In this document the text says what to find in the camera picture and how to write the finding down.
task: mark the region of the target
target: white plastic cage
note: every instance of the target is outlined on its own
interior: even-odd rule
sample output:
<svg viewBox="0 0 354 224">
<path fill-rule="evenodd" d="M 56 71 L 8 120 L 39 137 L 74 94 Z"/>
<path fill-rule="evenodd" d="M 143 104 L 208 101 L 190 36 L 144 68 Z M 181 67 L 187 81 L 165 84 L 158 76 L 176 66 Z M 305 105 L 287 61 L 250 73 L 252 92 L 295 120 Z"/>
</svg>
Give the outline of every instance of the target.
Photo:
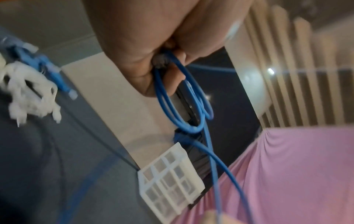
<svg viewBox="0 0 354 224">
<path fill-rule="evenodd" d="M 169 224 L 205 189 L 187 152 L 176 143 L 138 171 L 141 197 L 163 224 Z"/>
</svg>

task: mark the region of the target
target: white plastic part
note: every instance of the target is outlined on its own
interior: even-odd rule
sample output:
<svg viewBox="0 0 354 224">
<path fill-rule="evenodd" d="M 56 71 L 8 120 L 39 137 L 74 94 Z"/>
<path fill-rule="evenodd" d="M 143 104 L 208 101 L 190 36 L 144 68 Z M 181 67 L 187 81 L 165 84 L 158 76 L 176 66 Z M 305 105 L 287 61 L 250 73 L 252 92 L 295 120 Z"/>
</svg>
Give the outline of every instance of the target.
<svg viewBox="0 0 354 224">
<path fill-rule="evenodd" d="M 169 224 L 205 189 L 187 152 L 176 143 L 138 171 L 141 197 L 163 224 Z"/>
<path fill-rule="evenodd" d="M 7 84 L 4 82 L 5 76 L 9 78 Z M 26 81 L 32 83 L 34 91 L 27 86 Z M 55 103 L 58 88 L 34 68 L 21 62 L 5 65 L 0 68 L 0 88 L 12 95 L 9 113 L 18 126 L 26 123 L 27 114 L 44 117 L 52 113 L 53 119 L 60 123 L 60 106 Z"/>
</svg>

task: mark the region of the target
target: pink cloth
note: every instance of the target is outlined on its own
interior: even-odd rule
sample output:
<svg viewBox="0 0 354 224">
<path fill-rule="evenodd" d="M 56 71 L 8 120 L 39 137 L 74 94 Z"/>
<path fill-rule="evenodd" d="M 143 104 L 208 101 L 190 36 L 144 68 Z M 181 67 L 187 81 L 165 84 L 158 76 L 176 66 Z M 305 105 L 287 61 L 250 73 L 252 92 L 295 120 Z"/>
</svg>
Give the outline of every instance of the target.
<svg viewBox="0 0 354 224">
<path fill-rule="evenodd" d="M 354 128 L 266 129 L 230 166 L 256 224 L 353 224 Z M 239 194 L 219 179 L 223 211 L 245 223 Z M 199 223 L 214 209 L 209 192 L 175 224 Z"/>
</svg>

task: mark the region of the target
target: hand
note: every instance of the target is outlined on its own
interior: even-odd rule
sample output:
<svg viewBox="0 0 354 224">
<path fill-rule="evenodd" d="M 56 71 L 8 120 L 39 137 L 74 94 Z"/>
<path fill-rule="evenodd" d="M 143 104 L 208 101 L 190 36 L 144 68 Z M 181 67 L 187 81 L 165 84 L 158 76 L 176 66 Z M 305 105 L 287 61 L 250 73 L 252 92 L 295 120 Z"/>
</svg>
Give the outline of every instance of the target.
<svg viewBox="0 0 354 224">
<path fill-rule="evenodd" d="M 154 96 L 151 59 L 161 47 L 183 64 L 224 45 L 251 0 L 83 0 L 105 54 L 144 96 Z M 184 75 L 170 66 L 163 77 L 172 95 Z"/>
<path fill-rule="evenodd" d="M 221 223 L 222 224 L 244 224 L 225 214 L 221 215 Z M 216 224 L 216 211 L 206 211 L 200 224 Z"/>
</svg>

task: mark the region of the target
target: white wall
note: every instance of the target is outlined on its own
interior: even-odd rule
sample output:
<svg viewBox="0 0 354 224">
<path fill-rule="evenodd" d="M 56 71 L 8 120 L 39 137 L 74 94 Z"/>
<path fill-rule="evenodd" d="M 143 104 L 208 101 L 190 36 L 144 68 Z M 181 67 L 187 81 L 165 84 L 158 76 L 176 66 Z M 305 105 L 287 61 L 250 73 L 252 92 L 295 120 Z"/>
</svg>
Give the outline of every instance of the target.
<svg viewBox="0 0 354 224">
<path fill-rule="evenodd" d="M 272 102 L 245 25 L 242 25 L 235 36 L 225 44 L 225 48 L 259 118 Z"/>
<path fill-rule="evenodd" d="M 62 69 L 140 167 L 173 145 L 176 127 L 157 99 L 141 96 L 103 53 Z"/>
</svg>

